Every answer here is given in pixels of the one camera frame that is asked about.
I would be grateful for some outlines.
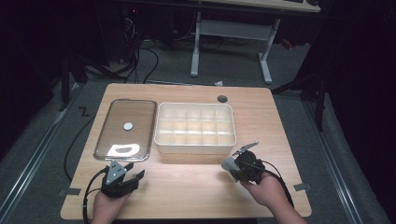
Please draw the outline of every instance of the metal tray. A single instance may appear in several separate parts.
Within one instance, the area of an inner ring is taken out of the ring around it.
[[[93,156],[139,162],[149,158],[157,103],[119,99],[111,103]]]

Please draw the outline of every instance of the desk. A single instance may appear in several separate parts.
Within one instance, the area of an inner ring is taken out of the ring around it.
[[[228,97],[238,148],[259,141],[251,149],[258,158],[271,162],[282,174],[296,210],[310,216],[311,207],[303,190],[297,166],[290,151],[272,93],[263,88],[168,86],[143,84],[110,84],[100,104],[86,146],[70,188],[81,189],[79,195],[68,195],[61,211],[62,218],[82,219],[83,194],[91,178],[109,161],[97,161],[93,150],[104,124],[110,103],[120,98],[163,102],[219,104],[218,96]],[[145,169],[145,177],[119,215],[129,218],[238,218],[271,217],[271,212],[258,205],[251,195],[235,184],[231,176],[220,167],[228,155],[162,154],[152,143],[147,161],[136,163],[127,175]],[[92,189],[99,188],[97,178]],[[92,216],[95,193],[90,194],[88,216]]]
[[[311,6],[306,1],[303,1],[302,3],[294,3],[290,1],[279,0],[203,0],[200,1],[200,4],[201,2],[237,5],[243,7],[264,7],[299,12],[320,12],[320,7]],[[272,78],[266,60],[270,52],[270,48],[274,42],[279,23],[280,19],[278,18],[275,19],[273,25],[256,25],[238,22],[201,20],[201,12],[198,12],[195,25],[195,44],[194,51],[192,53],[191,75],[193,77],[198,76],[200,35],[237,37],[265,41],[265,47],[262,50],[262,53],[259,54],[259,61],[265,83],[271,84]]]

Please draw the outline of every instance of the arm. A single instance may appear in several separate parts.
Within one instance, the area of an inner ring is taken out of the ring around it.
[[[96,193],[93,202],[93,216],[91,224],[110,224],[119,215],[121,208],[128,201],[132,193],[126,194],[121,198],[108,198],[101,191]]]
[[[244,181],[241,181],[241,185],[250,192],[257,203],[268,207],[279,224],[306,223],[290,205],[284,190],[273,176],[264,172],[259,185]]]

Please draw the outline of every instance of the white plastic bin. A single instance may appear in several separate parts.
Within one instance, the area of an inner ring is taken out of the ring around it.
[[[154,142],[161,153],[229,154],[236,144],[233,110],[221,104],[162,103]]]

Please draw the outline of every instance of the tabletop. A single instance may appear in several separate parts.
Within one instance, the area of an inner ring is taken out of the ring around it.
[[[282,174],[296,210],[303,216],[311,214],[304,190],[294,185],[302,183],[290,145],[282,126],[270,90],[265,88],[176,86],[152,84],[110,84],[92,125],[70,188],[81,189],[79,195],[67,195],[61,211],[64,219],[82,219],[81,205],[84,192],[92,177],[110,161],[94,158],[94,148],[106,119],[111,102],[117,99],[150,100],[158,105],[167,103],[220,104],[218,96],[228,98],[233,110],[236,144],[238,148],[258,141],[251,149],[257,158],[271,162]],[[121,211],[120,219],[166,218],[238,218],[272,217],[264,206],[258,205],[251,195],[220,164],[230,155],[163,154],[154,142],[149,158],[134,164],[126,179],[146,170]],[[97,178],[92,189],[100,188]],[[88,216],[92,216],[95,193],[90,194]]]

